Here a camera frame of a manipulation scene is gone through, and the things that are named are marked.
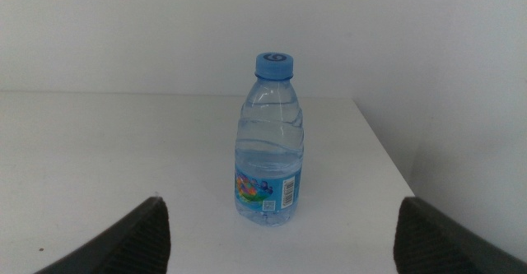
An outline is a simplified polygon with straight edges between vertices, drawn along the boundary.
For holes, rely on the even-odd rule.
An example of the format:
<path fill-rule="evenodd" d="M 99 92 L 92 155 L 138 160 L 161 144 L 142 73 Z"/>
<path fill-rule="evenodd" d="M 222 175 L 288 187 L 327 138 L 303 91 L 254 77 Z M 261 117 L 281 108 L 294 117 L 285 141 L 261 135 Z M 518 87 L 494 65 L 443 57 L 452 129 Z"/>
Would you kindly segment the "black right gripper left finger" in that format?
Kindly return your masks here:
<path fill-rule="evenodd" d="M 169 259 L 168 209 L 162 197 L 149 197 L 111 227 L 40 272 L 165 274 Z"/>

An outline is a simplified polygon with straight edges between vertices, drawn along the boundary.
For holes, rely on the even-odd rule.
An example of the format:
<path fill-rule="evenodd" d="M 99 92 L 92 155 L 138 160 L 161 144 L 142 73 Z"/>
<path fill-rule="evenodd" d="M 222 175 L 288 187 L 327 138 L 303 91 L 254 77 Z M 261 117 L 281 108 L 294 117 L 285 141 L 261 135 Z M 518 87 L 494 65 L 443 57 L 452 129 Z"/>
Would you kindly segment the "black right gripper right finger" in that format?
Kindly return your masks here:
<path fill-rule="evenodd" d="M 526 263 L 487 242 L 419 197 L 400 205 L 394 237 L 404 274 L 526 274 Z"/>

